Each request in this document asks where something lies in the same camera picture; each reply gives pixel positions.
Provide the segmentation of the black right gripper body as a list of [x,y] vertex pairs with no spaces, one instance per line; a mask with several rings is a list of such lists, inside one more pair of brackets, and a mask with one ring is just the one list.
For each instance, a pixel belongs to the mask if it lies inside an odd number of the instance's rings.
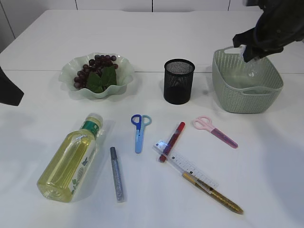
[[263,14],[253,33],[256,47],[274,50],[304,39],[303,0],[258,0],[257,5]]

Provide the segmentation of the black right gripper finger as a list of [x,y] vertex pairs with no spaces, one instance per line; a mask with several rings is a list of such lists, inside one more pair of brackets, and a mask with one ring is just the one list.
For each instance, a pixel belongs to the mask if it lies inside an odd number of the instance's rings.
[[243,33],[236,34],[232,39],[233,46],[235,48],[238,48],[241,45],[246,45],[252,48],[256,48],[257,44],[255,38],[256,38],[255,28],[252,28]]
[[248,63],[252,59],[262,59],[272,54],[281,53],[283,52],[283,50],[284,50],[283,47],[280,47],[279,49],[275,49],[275,50],[263,50],[261,48],[247,45],[243,53],[243,59],[246,63]]

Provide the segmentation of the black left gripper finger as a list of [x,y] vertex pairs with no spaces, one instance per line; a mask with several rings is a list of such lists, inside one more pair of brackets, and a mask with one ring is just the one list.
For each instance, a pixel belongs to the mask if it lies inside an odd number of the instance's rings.
[[11,106],[19,106],[24,92],[18,88],[0,69],[0,103]]

